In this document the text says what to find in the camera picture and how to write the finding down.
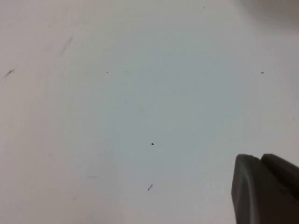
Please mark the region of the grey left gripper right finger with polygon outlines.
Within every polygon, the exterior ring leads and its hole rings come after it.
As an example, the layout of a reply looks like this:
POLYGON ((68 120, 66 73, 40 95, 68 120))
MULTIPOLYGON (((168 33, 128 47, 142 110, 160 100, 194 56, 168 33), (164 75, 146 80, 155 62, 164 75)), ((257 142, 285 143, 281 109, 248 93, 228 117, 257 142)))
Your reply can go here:
POLYGON ((274 183, 270 185, 271 222, 297 224, 299 222, 299 167, 274 155, 264 154, 263 164, 270 171, 274 183))

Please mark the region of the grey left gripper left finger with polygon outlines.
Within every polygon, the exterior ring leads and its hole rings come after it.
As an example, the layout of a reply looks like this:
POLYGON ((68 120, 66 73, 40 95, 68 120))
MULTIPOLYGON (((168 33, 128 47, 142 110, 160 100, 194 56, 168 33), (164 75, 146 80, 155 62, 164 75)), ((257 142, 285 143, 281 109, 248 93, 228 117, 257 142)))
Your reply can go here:
POLYGON ((231 196, 237 224, 265 224, 264 187, 271 173, 260 159, 247 154, 235 158, 231 196))

